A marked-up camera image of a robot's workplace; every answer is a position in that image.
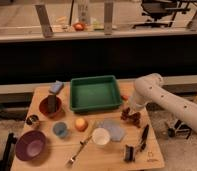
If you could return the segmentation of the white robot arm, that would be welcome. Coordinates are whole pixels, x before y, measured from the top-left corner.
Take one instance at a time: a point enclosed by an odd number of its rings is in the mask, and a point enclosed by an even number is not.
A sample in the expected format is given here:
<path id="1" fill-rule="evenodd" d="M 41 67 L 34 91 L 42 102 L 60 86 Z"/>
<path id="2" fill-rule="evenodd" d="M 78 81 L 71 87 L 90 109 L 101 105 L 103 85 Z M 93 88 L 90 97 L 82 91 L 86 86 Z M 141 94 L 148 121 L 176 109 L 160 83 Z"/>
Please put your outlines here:
<path id="1" fill-rule="evenodd" d="M 139 112 L 149 102 L 155 102 L 197 133 L 197 104 L 166 91 L 162 88 L 163 83 L 163 77 L 158 73 L 135 79 L 134 91 L 128 101 L 130 108 Z"/>

